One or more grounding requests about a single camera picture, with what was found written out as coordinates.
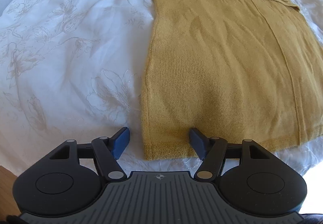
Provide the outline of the yellow knit sweater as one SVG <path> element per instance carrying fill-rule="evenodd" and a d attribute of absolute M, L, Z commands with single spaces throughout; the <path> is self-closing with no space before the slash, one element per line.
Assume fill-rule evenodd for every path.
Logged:
<path fill-rule="evenodd" d="M 322 45 L 291 0 L 153 0 L 142 82 L 147 160 L 188 131 L 277 151 L 322 136 Z"/>

